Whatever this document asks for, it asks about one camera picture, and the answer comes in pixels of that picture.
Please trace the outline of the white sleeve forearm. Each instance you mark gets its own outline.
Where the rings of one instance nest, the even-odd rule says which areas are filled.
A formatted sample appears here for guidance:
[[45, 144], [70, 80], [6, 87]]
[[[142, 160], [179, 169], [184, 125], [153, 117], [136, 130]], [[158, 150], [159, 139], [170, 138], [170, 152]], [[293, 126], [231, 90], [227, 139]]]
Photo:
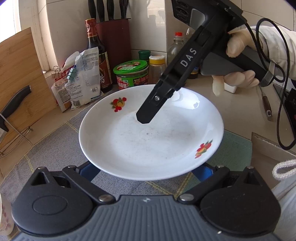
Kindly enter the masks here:
[[[290, 54], [289, 77], [295, 80], [295, 32], [282, 26], [278, 28], [282, 32], [288, 45]], [[275, 27], [260, 26], [259, 39], [264, 54], [269, 57], [271, 61], [281, 66], [285, 73], [287, 73], [287, 50], [278, 30]]]

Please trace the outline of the right gloved hand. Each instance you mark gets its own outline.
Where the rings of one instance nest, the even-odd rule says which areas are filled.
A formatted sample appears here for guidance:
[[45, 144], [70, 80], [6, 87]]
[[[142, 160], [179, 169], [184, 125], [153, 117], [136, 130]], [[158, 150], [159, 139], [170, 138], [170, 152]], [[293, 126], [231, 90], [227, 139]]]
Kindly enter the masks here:
[[[232, 34], [232, 37], [228, 41], [226, 54], [230, 58], [237, 57], [247, 46], [256, 50], [250, 32], [247, 29], [238, 30]], [[233, 72], [225, 76], [212, 75], [212, 78], [212, 89], [215, 96], [219, 96], [224, 91], [224, 84], [242, 88], [252, 88], [259, 85], [259, 80], [255, 78], [255, 72], [253, 70], [243, 73]]]

